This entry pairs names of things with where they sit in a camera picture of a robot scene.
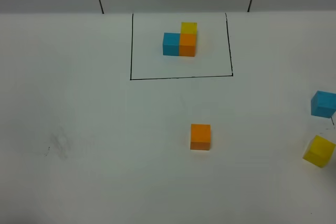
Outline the template yellow cube block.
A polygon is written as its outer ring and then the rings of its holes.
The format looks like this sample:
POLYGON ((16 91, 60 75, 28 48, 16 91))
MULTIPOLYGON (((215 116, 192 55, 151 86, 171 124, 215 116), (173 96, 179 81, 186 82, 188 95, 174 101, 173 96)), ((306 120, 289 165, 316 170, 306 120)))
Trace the template yellow cube block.
POLYGON ((197 23, 181 22, 181 34, 197 34, 197 23))

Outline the template blue cube block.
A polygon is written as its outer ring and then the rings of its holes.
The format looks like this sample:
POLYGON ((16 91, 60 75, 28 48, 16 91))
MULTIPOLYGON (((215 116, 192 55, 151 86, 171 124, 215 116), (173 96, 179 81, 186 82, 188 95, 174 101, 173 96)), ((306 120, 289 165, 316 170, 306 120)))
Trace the template blue cube block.
POLYGON ((180 34, 164 33, 162 48, 165 56, 179 56, 180 34))

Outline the template orange cube block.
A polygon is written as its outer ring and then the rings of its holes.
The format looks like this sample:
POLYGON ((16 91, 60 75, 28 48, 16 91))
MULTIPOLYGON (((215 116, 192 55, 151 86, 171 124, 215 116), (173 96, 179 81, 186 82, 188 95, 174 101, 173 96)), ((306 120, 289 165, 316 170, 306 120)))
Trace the template orange cube block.
POLYGON ((196 54, 196 34, 180 34, 179 56, 194 57, 196 54))

